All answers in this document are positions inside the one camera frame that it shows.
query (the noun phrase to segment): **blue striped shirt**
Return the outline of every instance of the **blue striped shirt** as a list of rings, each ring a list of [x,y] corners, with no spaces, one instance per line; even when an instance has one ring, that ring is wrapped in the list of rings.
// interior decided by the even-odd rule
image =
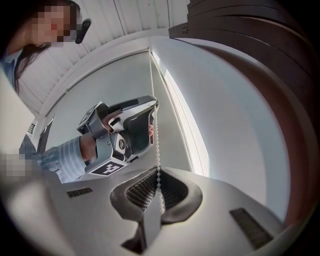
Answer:
[[[0,60],[13,87],[15,84],[14,70],[21,52],[22,50],[10,56],[4,54]],[[38,153],[30,138],[25,135],[19,154],[24,154],[25,159],[37,161],[37,164],[43,170],[55,172],[61,183],[74,182],[85,174],[86,164],[80,151],[80,137],[67,141],[60,146],[52,147],[44,153]]]

